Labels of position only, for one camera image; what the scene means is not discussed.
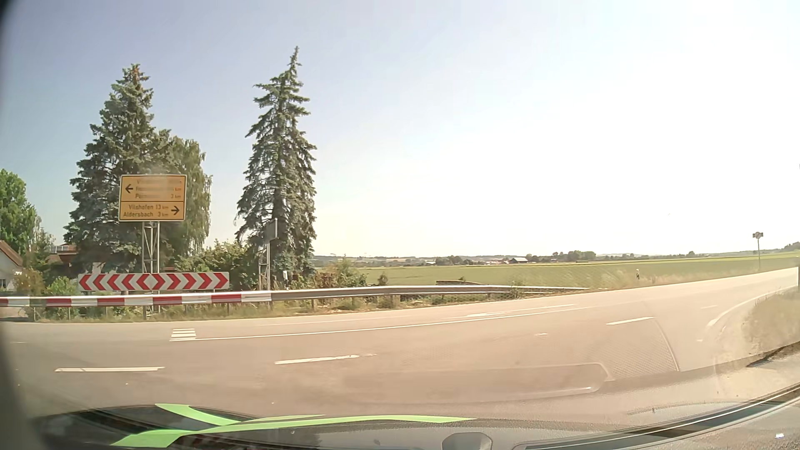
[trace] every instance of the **traffic sign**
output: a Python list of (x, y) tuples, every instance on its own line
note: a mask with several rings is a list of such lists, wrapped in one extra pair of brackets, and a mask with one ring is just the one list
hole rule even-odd
[(123, 175), (119, 179), (122, 222), (186, 220), (186, 175)]
[(230, 287), (229, 272), (84, 273), (81, 291), (209, 291)]

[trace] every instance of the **green stripe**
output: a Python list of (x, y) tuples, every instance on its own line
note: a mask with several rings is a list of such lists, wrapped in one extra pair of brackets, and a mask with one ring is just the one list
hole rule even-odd
[(208, 412), (198, 411), (188, 404), (156, 403), (155, 405), (165, 411), (173, 412), (179, 416), (188, 417), (190, 419), (200, 420), (201, 422), (206, 422), (207, 424), (223, 426), (239, 423), (238, 420), (232, 420), (226, 417), (215, 416), (214, 414), (209, 414)]
[(261, 419), (250, 419), (241, 422), (242, 424), (247, 424), (249, 422), (273, 422), (275, 420), (294, 420), (294, 419), (307, 419), (309, 417), (319, 417), (323, 416), (323, 414), (305, 414), (301, 416), (275, 416), (275, 417), (262, 417)]
[(211, 433), (249, 432), (258, 430), (274, 430), (276, 428), (309, 427), (311, 425), (348, 424), (350, 422), (363, 422), (366, 420), (401, 420), (405, 422), (424, 422), (429, 424), (447, 424), (461, 420), (474, 420), (466, 417), (441, 417), (441, 416), (352, 416), (352, 417), (327, 417), (325, 419), (295, 420), (290, 422), (267, 423), (237, 423), (208, 428), (199, 431), (187, 430), (153, 430), (141, 432), (124, 437), (112, 445), (119, 447), (151, 447), (167, 448), (176, 439), (183, 436), (192, 436)]

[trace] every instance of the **windshield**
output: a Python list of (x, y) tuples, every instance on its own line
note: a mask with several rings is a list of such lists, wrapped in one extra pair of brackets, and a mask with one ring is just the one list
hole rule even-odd
[(15, 395), (81, 442), (347, 447), (369, 429), (385, 434), (365, 445), (429, 448), (783, 392), (800, 382), (798, 14), (14, 2)]

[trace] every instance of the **green field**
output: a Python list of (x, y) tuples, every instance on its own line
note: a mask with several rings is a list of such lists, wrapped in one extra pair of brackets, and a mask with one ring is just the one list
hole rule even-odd
[[(762, 271), (797, 267), (800, 252), (762, 255)], [(636, 269), (641, 279), (636, 280)], [(367, 283), (377, 283), (385, 273), (389, 284), (428, 285), (439, 279), (459, 279), (483, 284), (524, 286), (624, 287), (685, 283), (702, 279), (746, 275), (758, 271), (755, 256), (738, 258), (650, 259), (593, 261), (586, 263), (531, 263), (497, 266), (364, 267)]]

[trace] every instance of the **spruce tree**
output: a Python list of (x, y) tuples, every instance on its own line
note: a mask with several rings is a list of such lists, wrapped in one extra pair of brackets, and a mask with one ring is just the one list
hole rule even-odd
[(143, 85), (148, 78), (138, 64), (122, 70), (122, 79), (111, 86), (100, 110), (100, 124), (90, 125), (94, 139), (78, 161), (78, 177), (70, 180), (78, 205), (70, 213), (64, 239), (78, 246), (74, 261), (84, 270), (102, 262), (106, 271), (133, 271), (140, 255), (141, 224), (118, 220), (119, 177), (147, 173), (142, 166), (156, 147), (149, 112), (153, 90)]
[(237, 239), (246, 239), (256, 249), (267, 245), (268, 222), (278, 222), (278, 237), (270, 245), (274, 271), (297, 271), (309, 275), (314, 232), (314, 156), (316, 147), (298, 129), (298, 120), (308, 115), (299, 92), (298, 48), (289, 68), (267, 84), (255, 85), (266, 93), (254, 101), (268, 108), (258, 116), (246, 137), (254, 136), (253, 154), (245, 171), (247, 184), (238, 202), (238, 217), (244, 219)]

